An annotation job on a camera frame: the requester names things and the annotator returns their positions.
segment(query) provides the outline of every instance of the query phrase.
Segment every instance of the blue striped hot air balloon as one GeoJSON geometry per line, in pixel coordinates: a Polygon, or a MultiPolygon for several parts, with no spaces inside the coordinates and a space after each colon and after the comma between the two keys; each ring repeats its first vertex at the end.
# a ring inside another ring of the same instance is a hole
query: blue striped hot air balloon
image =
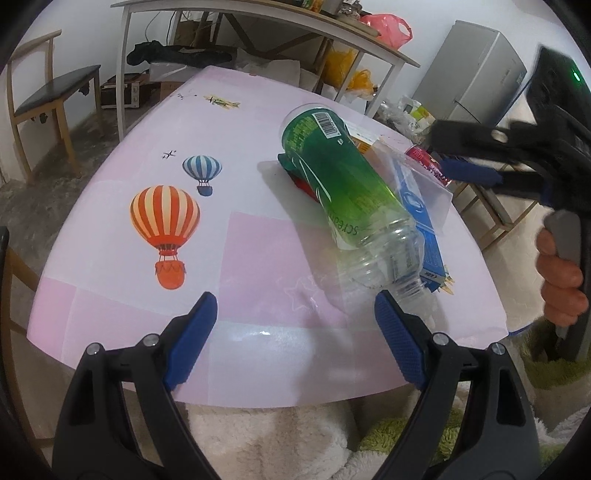
{"type": "Polygon", "coordinates": [[[213,157],[197,155],[189,157],[183,162],[183,170],[187,175],[199,181],[199,185],[197,185],[199,195],[209,197],[213,193],[209,180],[215,178],[222,171],[222,164],[213,157]]]}

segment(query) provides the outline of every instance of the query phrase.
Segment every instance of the black seat cushion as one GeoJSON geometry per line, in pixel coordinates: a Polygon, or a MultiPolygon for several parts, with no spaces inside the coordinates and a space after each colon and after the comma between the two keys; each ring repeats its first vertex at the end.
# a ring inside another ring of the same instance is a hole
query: black seat cushion
{"type": "Polygon", "coordinates": [[[57,100],[64,93],[71,90],[77,83],[82,82],[85,78],[90,79],[99,69],[100,65],[91,65],[90,67],[74,70],[73,72],[66,73],[65,75],[53,79],[25,100],[21,106],[17,108],[17,111],[14,112],[14,116],[22,115],[38,106],[57,100]]]}

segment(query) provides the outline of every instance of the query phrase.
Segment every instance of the black cloth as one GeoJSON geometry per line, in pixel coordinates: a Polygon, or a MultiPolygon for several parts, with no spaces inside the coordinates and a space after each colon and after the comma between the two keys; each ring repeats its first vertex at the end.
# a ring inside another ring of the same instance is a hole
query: black cloth
{"type": "Polygon", "coordinates": [[[134,50],[127,55],[127,63],[129,65],[139,65],[143,61],[147,61],[148,63],[166,61],[204,69],[209,65],[220,65],[232,59],[231,54],[220,50],[181,53],[179,50],[182,48],[192,47],[183,47],[181,45],[169,45],[165,47],[157,40],[137,43],[134,50]]]}

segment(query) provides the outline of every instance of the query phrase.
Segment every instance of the pink plastic bag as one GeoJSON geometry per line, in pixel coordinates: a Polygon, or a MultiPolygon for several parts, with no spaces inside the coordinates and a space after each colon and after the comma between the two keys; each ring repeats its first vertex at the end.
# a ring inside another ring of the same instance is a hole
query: pink plastic bag
{"type": "Polygon", "coordinates": [[[391,14],[366,15],[361,21],[379,31],[378,37],[384,43],[397,50],[413,39],[413,31],[404,19],[391,14]]]}

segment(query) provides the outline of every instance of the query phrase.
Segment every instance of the finger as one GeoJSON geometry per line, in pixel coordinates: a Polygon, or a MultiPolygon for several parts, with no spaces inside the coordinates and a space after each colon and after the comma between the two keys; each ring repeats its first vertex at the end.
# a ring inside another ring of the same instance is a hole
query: finger
{"type": "Polygon", "coordinates": [[[589,307],[589,301],[583,292],[576,288],[558,288],[548,282],[542,286],[542,298],[547,304],[574,317],[589,307]]]}
{"type": "Polygon", "coordinates": [[[535,240],[535,246],[542,255],[556,255],[556,242],[550,231],[542,228],[535,240]]]}
{"type": "Polygon", "coordinates": [[[583,272],[573,262],[550,255],[540,255],[535,265],[544,279],[559,288],[579,288],[583,272]]]}
{"type": "Polygon", "coordinates": [[[561,312],[548,304],[544,307],[544,317],[559,327],[570,327],[577,321],[577,317],[567,315],[565,312],[561,312]]]}

